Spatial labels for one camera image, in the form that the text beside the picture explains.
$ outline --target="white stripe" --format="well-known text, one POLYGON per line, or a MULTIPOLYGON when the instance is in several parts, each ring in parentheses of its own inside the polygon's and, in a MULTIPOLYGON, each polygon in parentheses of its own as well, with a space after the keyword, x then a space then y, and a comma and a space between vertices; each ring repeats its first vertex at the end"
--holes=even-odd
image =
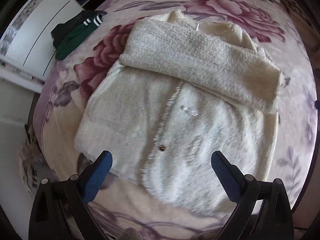
POLYGON ((97 23, 97 21, 96 21, 95 18, 93 19, 93 23, 94 23, 95 25, 97 25, 98 27, 99 27, 99 25, 100 25, 99 23, 97 23))
POLYGON ((100 24, 102 23, 102 20, 100 20, 99 15, 97 15, 96 19, 97 19, 97 21, 98 21, 100 24))

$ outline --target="flower pattern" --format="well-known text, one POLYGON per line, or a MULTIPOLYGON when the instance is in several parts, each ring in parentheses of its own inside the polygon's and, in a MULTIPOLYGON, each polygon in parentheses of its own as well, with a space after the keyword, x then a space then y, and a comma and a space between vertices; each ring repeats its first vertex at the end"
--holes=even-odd
POLYGON ((74 65, 74 70, 81 83, 80 94, 86 101, 123 53, 133 24, 134 22, 112 28, 103 40, 93 48, 93 57, 88 57, 83 63, 74 65))
POLYGON ((270 36, 285 42, 284 30, 261 8, 245 0, 192 0, 183 4, 186 14, 200 17, 218 16, 241 26, 251 38, 271 42, 270 36))

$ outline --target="bed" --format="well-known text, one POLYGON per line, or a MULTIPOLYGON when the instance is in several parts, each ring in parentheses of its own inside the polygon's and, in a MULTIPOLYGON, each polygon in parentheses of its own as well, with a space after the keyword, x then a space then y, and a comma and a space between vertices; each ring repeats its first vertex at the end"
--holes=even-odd
MULTIPOLYGON (((240 25, 290 77, 280 95, 276 149, 268 181, 281 178, 291 207, 307 177, 317 130, 316 86, 303 42, 285 9, 270 0, 106 0, 103 24, 48 76, 34 114, 39 146, 58 179, 90 164, 74 147, 86 103, 124 50, 137 19, 181 9, 197 21, 240 25)), ((144 239, 204 239, 228 219, 163 203, 143 186, 109 174, 89 208, 101 228, 118 236, 134 227, 144 239)))

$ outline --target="button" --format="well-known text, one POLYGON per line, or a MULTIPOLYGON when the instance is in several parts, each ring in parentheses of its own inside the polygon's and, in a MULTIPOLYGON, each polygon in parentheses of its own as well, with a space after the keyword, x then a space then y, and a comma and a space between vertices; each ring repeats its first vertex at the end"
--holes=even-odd
POLYGON ((164 145, 159 146, 159 150, 164 152, 165 151, 165 146, 164 145))

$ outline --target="floral blanket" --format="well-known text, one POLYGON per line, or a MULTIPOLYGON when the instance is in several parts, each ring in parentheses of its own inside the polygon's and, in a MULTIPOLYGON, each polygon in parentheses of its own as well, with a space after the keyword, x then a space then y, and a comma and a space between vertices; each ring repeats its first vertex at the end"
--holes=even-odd
MULTIPOLYGON (((268 180, 284 181, 294 205, 315 146, 316 87, 308 56, 287 12, 269 0, 106 0, 98 9, 103 24, 65 60, 56 63, 38 101, 34 128, 50 168, 59 179, 81 173, 89 161, 74 148, 86 102, 123 52, 134 22, 181 9, 205 22, 232 21, 249 33, 290 78, 280 95, 276 150, 268 180)), ((217 210, 211 217, 156 200, 142 186, 109 174, 90 203, 100 226, 118 236, 136 228, 144 239, 210 238, 228 219, 217 210)))

